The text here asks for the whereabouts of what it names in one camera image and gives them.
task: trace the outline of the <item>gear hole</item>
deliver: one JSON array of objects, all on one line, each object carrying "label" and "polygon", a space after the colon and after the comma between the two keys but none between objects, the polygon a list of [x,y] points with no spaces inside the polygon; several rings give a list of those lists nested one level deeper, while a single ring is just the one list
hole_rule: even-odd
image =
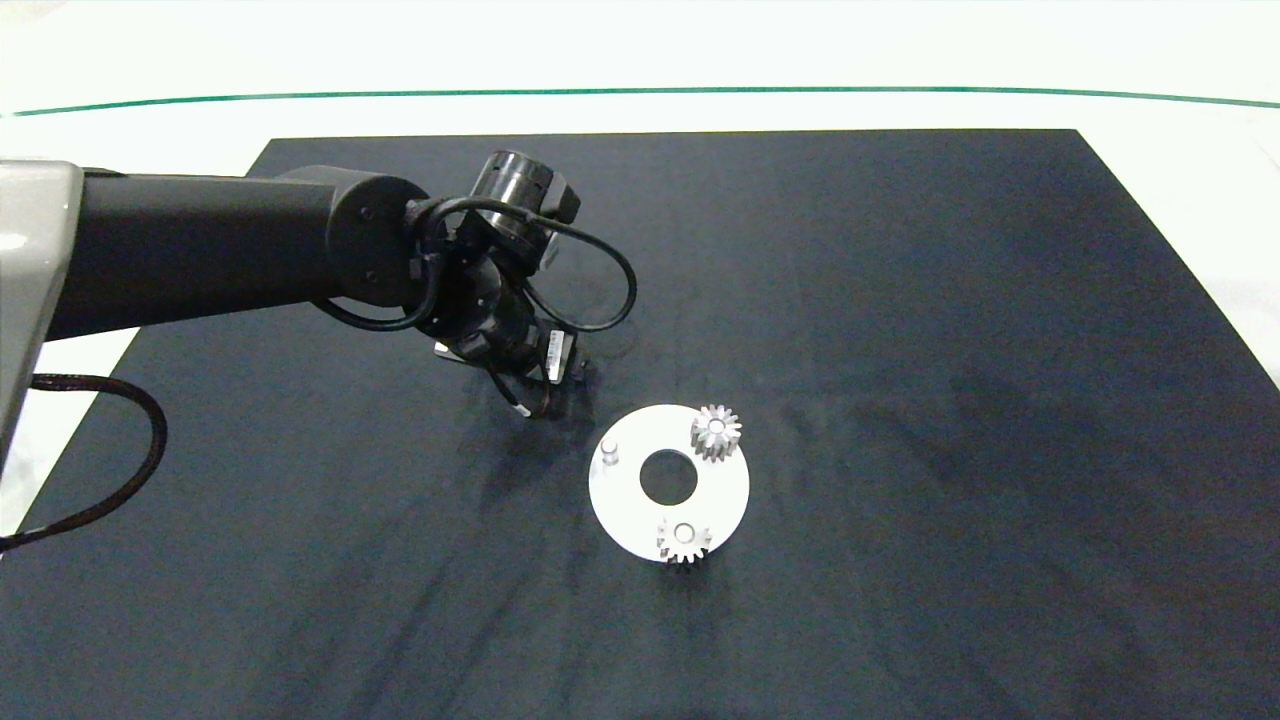
[{"label": "gear hole", "polygon": [[640,466],[640,487],[658,505],[680,505],[698,487],[698,469],[682,452],[659,450]]}]

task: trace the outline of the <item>black mat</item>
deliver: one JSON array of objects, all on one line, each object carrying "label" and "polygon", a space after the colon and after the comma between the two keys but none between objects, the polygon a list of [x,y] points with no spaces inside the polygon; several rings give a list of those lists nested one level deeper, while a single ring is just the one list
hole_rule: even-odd
[{"label": "black mat", "polygon": [[[169,456],[0,564],[0,716],[1280,712],[1280,393],[1076,133],[291,140],[253,174],[449,195],[497,147],[563,170],[643,283],[567,416],[308,306],[142,331],[116,375]],[[616,300],[584,256],[541,279]],[[586,466],[625,413],[708,401],[751,502],[672,574]],[[100,401],[32,518],[145,445]]]}]

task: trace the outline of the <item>metal gear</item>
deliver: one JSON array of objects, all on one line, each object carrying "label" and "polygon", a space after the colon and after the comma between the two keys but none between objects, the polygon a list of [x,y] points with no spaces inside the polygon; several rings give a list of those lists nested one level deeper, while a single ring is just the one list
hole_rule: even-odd
[{"label": "metal gear", "polygon": [[710,552],[712,529],[694,529],[689,523],[668,528],[667,519],[658,524],[658,555],[668,564],[692,564]]},{"label": "metal gear", "polygon": [[733,455],[741,438],[742,423],[739,423],[737,415],[723,405],[703,405],[690,428],[694,452],[712,461]]}]

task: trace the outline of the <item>white circular plate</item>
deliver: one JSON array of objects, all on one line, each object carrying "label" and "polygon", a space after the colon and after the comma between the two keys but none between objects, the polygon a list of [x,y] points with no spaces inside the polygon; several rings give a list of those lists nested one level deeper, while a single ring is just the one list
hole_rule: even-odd
[{"label": "white circular plate", "polygon": [[[712,461],[694,454],[690,428],[698,411],[684,405],[650,405],[628,414],[600,438],[591,455],[591,506],[604,532],[632,555],[666,562],[658,546],[659,527],[676,534],[690,525],[709,532],[708,552],[724,543],[746,512],[750,477],[746,455],[739,446],[724,460]],[[616,461],[605,462],[600,446],[617,443]],[[640,468],[650,455],[680,452],[698,471],[694,493],[680,505],[660,505],[640,487]]]}]

